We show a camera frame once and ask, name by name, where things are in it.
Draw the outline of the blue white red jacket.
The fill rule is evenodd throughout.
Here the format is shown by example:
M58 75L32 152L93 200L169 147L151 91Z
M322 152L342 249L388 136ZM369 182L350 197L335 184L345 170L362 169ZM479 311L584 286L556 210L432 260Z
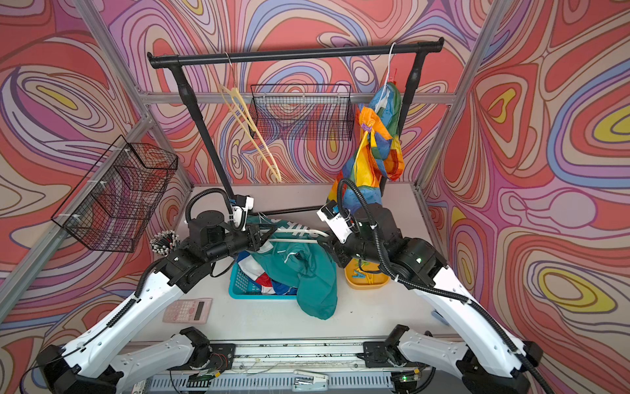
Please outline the blue white red jacket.
M243 252L238 255L239 271L247 277L248 283L254 286L254 294L262 296L296 296L297 288L274 281L264 271L263 267L249 254Z

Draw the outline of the silver hook hanger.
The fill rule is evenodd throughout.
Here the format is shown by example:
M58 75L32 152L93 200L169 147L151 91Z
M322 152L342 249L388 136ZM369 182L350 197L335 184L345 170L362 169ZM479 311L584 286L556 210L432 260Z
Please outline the silver hook hanger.
M251 223L269 224L277 227L272 235L273 239L304 241L326 241L328 234L325 231L308 228L307 226L284 219L269 218L265 215L251 216Z

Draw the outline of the teal green jacket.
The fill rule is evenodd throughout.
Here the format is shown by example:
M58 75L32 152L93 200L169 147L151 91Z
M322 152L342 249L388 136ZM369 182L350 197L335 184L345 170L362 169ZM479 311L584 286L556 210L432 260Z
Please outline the teal green jacket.
M320 320L336 312L336 263L318 242L270 238L251 254L271 279L297 288L296 301L307 315Z

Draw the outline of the multicolour patchwork jacket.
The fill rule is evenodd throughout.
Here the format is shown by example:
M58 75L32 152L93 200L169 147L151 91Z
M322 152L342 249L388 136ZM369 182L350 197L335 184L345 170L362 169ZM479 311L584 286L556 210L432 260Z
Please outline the multicolour patchwork jacket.
M399 131L402 95L396 84L389 82L387 87L390 94L385 109L375 113L381 89L369 103L359 106L356 118L359 144L338 173L327 197L329 201L337 200L340 181L349 179L369 204L381 205L381 182L395 182L402 176L405 170ZM362 124L370 126L372 131L362 131Z

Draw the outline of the wooden hanger gold hook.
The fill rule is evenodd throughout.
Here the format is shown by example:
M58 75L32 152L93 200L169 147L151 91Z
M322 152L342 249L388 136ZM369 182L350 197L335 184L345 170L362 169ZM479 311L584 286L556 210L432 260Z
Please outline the wooden hanger gold hook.
M225 85L220 85L221 99L224 105L227 106L229 113L236 120L237 124L244 130L246 136L254 145L254 148L258 151L264 163L267 165L267 169L272 173L272 179L276 182L283 182L282 172L279 165L267 145L261 131L255 124L254 119L249 111L249 107L244 100L241 92L237 87L227 88Z

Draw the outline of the white wire hanger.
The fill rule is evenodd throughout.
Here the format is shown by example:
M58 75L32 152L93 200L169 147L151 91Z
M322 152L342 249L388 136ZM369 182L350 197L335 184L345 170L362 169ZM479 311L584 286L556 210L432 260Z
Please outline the white wire hanger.
M389 80L390 80L390 70L391 70L391 59L393 56L393 49L396 46L396 42L393 42L390 46L389 49L389 53L387 55L387 73L386 73L386 77L383 81L383 87L381 88L381 95L379 96L379 99L377 101L377 104L375 106L375 113L379 113L381 110L385 109L387 107L387 100L389 97L389 88L387 87Z

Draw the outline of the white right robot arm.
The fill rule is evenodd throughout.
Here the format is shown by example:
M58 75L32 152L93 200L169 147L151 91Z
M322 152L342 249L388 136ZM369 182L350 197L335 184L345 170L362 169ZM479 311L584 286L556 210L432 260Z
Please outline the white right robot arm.
M498 323L431 243L403 236L391 211L368 202L354 182L340 180L336 199L318 217L329 227L320 244L340 268L352 260L377 264L379 274L426 300L461 338L440 340L398 325L383 343L395 367L424 364L460 379L472 393L527 393L532 380L543 392L554 391L538 369L540 346Z

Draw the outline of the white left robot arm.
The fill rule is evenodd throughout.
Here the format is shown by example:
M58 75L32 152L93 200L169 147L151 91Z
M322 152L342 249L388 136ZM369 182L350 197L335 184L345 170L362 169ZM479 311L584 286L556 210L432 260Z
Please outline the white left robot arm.
M172 368L208 369L213 350L197 328L128 356L121 350L169 305L213 277L218 261L255 252L276 232L273 223L248 223L253 198L221 188L204 190L185 207L189 236L141 274L135 291L78 338L50 345L35 368L52 393L121 393Z

